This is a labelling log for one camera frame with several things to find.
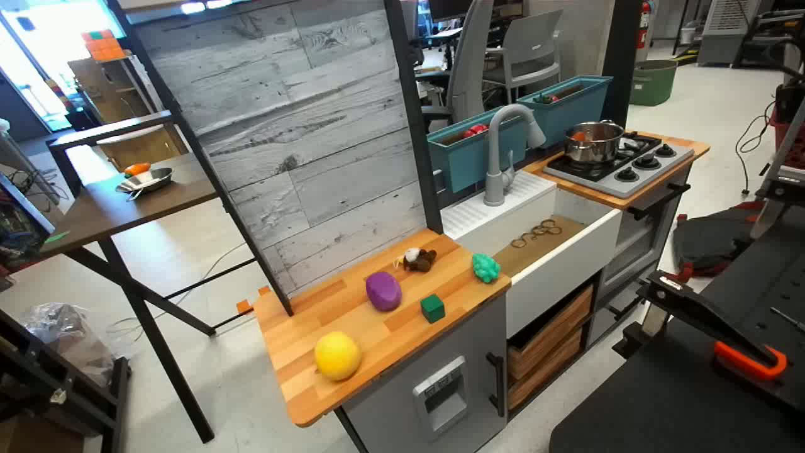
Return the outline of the grey toy tap faucet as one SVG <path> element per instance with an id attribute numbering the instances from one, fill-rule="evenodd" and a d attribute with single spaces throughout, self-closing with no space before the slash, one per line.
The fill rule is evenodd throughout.
<path id="1" fill-rule="evenodd" d="M 499 168 L 499 126 L 511 116 L 518 116 L 526 122 L 526 142 L 530 147 L 537 147 L 546 142 L 546 132 L 533 119 L 530 107 L 521 102 L 508 102 L 489 116 L 487 132 L 486 132 L 487 137 L 487 168 L 486 168 L 486 193 L 482 193 L 486 205 L 499 205 L 504 202 L 504 187 L 511 183 L 511 178 Z"/>

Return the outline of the purple toy eggplant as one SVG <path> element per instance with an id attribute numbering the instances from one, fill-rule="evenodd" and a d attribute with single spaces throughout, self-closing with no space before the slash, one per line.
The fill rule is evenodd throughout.
<path id="1" fill-rule="evenodd" d="M 393 311 L 403 302 L 403 286 L 390 272 L 375 272 L 364 280 L 364 291 L 376 311 Z"/>

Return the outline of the green toy vegetable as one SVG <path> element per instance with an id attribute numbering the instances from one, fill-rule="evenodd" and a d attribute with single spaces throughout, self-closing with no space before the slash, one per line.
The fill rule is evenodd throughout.
<path id="1" fill-rule="evenodd" d="M 476 254 L 471 270 L 482 283 L 492 283 L 499 276 L 499 263 L 487 254 Z"/>

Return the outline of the left teal storage bin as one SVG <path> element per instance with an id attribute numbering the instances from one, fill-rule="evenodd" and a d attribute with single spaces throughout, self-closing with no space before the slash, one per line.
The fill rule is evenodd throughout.
<path id="1" fill-rule="evenodd" d="M 487 168 L 487 135 L 492 112 L 482 111 L 442 126 L 426 135 L 430 163 L 437 181 L 437 193 L 453 199 L 465 189 L 476 189 L 486 181 Z M 527 129 L 513 116 L 498 126 L 499 166 L 521 163 L 527 150 Z"/>

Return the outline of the teal storage bin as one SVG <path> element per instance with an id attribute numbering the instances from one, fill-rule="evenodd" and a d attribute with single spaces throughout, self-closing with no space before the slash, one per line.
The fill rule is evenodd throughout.
<path id="1" fill-rule="evenodd" d="M 437 193 L 453 199 L 465 189 L 476 189 L 486 181 L 487 168 L 487 135 L 492 112 L 482 111 L 442 126 L 426 135 L 430 163 L 437 181 Z M 498 126 L 499 166 L 521 163 L 527 150 L 527 129 L 513 116 Z"/>
<path id="2" fill-rule="evenodd" d="M 546 147 L 554 147 L 576 122 L 601 119 L 609 85 L 609 75 L 572 75 L 521 95 L 521 102 L 533 111 L 535 122 L 546 132 Z"/>

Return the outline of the white toy sink basin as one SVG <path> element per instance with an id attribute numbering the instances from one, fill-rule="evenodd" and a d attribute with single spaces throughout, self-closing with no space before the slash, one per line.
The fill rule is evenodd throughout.
<path id="1" fill-rule="evenodd" d="M 496 256 L 511 276 L 504 334 L 513 338 L 614 256 L 620 210 L 518 170 L 499 205 L 476 193 L 439 210 L 449 238 Z"/>

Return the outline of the yellow toy lemon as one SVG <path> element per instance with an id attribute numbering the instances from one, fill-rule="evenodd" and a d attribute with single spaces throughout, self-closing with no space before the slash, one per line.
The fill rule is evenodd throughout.
<path id="1" fill-rule="evenodd" d="M 347 332 L 326 332 L 313 344 L 316 373 L 332 383 L 342 383 L 361 364 L 361 346 Z"/>

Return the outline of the grey wood backdrop panel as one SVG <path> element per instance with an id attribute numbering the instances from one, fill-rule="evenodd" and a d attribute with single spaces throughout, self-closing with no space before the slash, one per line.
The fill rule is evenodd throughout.
<path id="1" fill-rule="evenodd" d="M 107 0 L 281 309 L 437 228 L 399 0 Z"/>

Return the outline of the grey cabinet with dishwasher panel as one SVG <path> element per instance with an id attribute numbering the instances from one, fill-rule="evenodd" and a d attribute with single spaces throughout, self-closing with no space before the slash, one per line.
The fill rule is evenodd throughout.
<path id="1" fill-rule="evenodd" d="M 508 417 L 504 300 L 496 296 L 342 405 L 364 453 L 476 453 Z"/>

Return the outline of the right teal storage bin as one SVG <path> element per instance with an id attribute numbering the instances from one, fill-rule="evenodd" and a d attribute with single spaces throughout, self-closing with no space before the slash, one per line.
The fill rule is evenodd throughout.
<path id="1" fill-rule="evenodd" d="M 535 122 L 546 132 L 546 147 L 554 147 L 576 122 L 601 119 L 609 85 L 609 75 L 572 75 L 521 95 L 521 102 L 533 111 Z"/>

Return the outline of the silver cooking pot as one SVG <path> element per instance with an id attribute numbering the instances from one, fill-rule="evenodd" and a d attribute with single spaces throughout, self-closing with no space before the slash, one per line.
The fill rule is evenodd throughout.
<path id="1" fill-rule="evenodd" d="M 609 119 L 581 120 L 565 132 L 565 155 L 579 163 L 604 163 L 610 160 L 624 129 Z"/>

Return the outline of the grey office chair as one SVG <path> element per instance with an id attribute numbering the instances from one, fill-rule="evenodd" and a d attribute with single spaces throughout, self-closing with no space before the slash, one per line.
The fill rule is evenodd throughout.
<path id="1" fill-rule="evenodd" d="M 486 83 L 502 85 L 504 101 L 513 101 L 518 87 L 547 83 L 560 75 L 560 10 L 516 17 L 502 36 L 502 68 L 486 73 L 489 17 L 492 0 L 471 0 L 447 80 L 449 120 L 460 120 L 482 111 Z"/>

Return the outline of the toy oven door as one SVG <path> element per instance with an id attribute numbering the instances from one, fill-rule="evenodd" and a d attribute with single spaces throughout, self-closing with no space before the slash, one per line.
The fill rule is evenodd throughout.
<path id="1" fill-rule="evenodd" d="M 684 192 L 684 181 L 658 183 L 626 205 L 615 236 L 615 251 L 601 270 L 595 286 L 593 309 L 585 326 L 589 344 L 610 332 L 633 309 L 642 280 L 658 263 Z"/>

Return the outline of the dark brown side table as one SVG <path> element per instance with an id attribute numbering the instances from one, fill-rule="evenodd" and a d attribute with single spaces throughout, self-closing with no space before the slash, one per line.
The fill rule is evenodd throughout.
<path id="1" fill-rule="evenodd" d="M 242 266 L 249 266 L 253 263 L 253 258 L 244 258 L 233 266 L 201 276 L 198 282 L 180 286 L 170 293 L 161 293 L 151 290 L 149 283 L 138 282 L 130 273 L 113 236 L 215 199 L 219 192 L 211 183 L 211 176 L 203 170 L 203 166 L 193 154 L 180 154 L 174 160 L 152 163 L 152 170 L 169 168 L 170 170 L 169 178 L 149 183 L 143 189 L 123 192 L 120 176 L 111 176 L 97 183 L 82 183 L 67 159 L 67 150 L 76 146 L 88 146 L 102 137 L 126 135 L 138 129 L 174 126 L 174 122 L 175 122 L 175 116 L 170 111 L 157 111 L 157 112 L 126 119 L 126 120 L 84 129 L 77 132 L 62 132 L 53 137 L 48 142 L 48 150 L 72 193 L 72 203 L 54 223 L 49 223 L 42 217 L 34 217 L 42 242 L 33 251 L 30 261 L 42 261 L 54 254 L 66 254 L 67 258 L 82 263 L 84 270 L 106 276 L 126 293 L 149 344 L 152 346 L 170 387 L 177 394 L 177 402 L 184 405 L 191 426 L 195 427 L 198 439 L 208 443 L 213 438 L 213 427 L 203 414 L 201 402 L 195 400 L 191 385 L 185 383 L 174 351 L 169 349 L 169 343 L 157 329 L 155 316 L 151 315 L 151 307 L 157 307 L 174 319 L 198 329 L 206 338 L 213 338 L 224 324 L 233 321 L 233 316 L 208 324 L 195 315 L 185 311 L 184 307 L 177 307 L 175 296 L 201 283 L 208 283 L 219 276 L 225 276 Z"/>

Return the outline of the orange handled black clamp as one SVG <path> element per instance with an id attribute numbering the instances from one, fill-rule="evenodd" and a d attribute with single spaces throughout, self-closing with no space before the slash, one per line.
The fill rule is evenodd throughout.
<path id="1" fill-rule="evenodd" d="M 682 282 L 663 272 L 643 280 L 638 293 L 715 339 L 715 360 L 751 383 L 774 383 L 787 373 L 787 355 L 777 346 L 757 343 L 746 329 L 727 319 L 727 315 Z"/>

